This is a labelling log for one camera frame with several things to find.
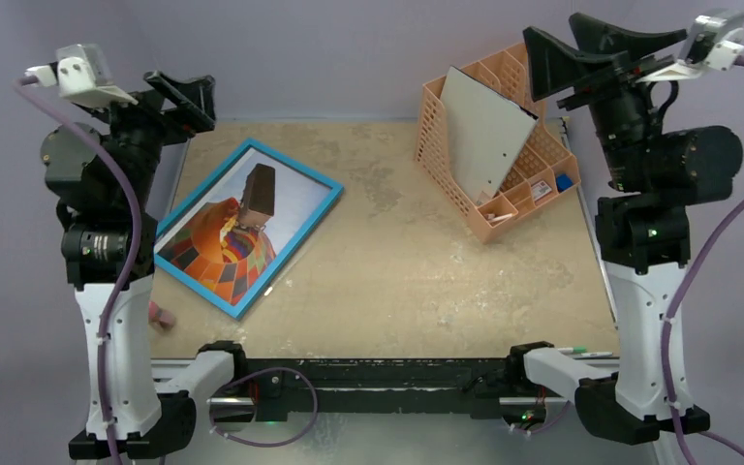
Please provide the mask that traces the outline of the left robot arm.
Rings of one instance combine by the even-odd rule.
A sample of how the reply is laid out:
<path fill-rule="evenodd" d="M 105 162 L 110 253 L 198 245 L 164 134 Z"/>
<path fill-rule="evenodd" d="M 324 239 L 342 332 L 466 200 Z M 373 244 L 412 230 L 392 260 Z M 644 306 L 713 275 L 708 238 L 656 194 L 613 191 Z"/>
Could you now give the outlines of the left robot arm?
<path fill-rule="evenodd" d="M 75 461 L 161 461 L 199 444 L 218 389 L 237 396 L 250 383 L 232 341 L 203 345 L 164 381 L 154 378 L 147 342 L 157 223 L 145 204 L 162 149 L 215 127 L 215 80 L 153 71 L 146 90 L 128 93 L 82 67 L 49 70 L 41 85 L 108 125 L 99 133 L 62 119 L 40 150 L 88 352 L 89 411 L 68 452 Z"/>

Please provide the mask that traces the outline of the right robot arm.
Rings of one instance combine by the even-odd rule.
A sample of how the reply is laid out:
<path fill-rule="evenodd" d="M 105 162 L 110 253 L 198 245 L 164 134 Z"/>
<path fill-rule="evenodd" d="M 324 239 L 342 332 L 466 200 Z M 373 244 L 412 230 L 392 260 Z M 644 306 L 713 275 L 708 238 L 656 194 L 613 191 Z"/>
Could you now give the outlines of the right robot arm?
<path fill-rule="evenodd" d="M 541 386 L 571 402 L 586 431 L 625 445 L 656 441 L 662 432 L 699 433 L 710 425 L 684 379 L 681 325 L 670 303 L 690 276 L 691 205 L 727 199 L 743 146 L 728 127 L 665 132 L 666 106 L 652 90 L 672 95 L 686 79 L 729 69 L 744 49 L 744 13 L 717 8 L 689 29 L 627 30 L 576 13 L 574 44 L 528 27 L 531 95 L 542 100 L 571 89 L 561 109 L 588 107 L 610 173 L 612 198 L 601 198 L 595 233 L 617 312 L 619 368 L 591 366 L 541 341 L 514 346 L 505 380 L 519 394 Z"/>

